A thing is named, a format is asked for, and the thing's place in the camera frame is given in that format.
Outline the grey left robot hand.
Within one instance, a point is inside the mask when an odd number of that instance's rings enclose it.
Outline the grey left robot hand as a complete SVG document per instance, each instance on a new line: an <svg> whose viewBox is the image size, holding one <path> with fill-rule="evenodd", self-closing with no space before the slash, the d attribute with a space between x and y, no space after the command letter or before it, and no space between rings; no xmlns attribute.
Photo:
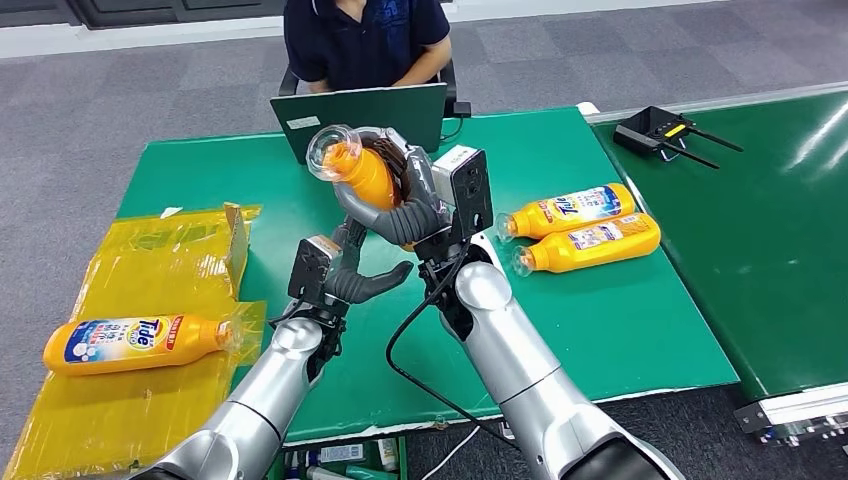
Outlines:
<svg viewBox="0 0 848 480"><path fill-rule="evenodd" d="M351 216L336 227L331 240L341 247L341 259L331 268L324 292L348 304L362 304L405 282L413 269L410 261L401 261L388 272L364 276L358 272L361 247L367 229Z"/></svg>

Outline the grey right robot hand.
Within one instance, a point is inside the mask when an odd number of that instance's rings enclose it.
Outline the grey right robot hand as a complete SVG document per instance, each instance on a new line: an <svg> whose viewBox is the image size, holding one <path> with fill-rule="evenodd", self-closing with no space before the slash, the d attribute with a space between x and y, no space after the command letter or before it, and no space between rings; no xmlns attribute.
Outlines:
<svg viewBox="0 0 848 480"><path fill-rule="evenodd" d="M380 210L362 200L345 184L334 192L340 207L352 219L389 243L417 243L448 226L446 207L436 194L431 161L423 147L409 143L391 127L358 127L354 130L366 147L388 155L389 171L400 181L403 200L390 210Z"/></svg>

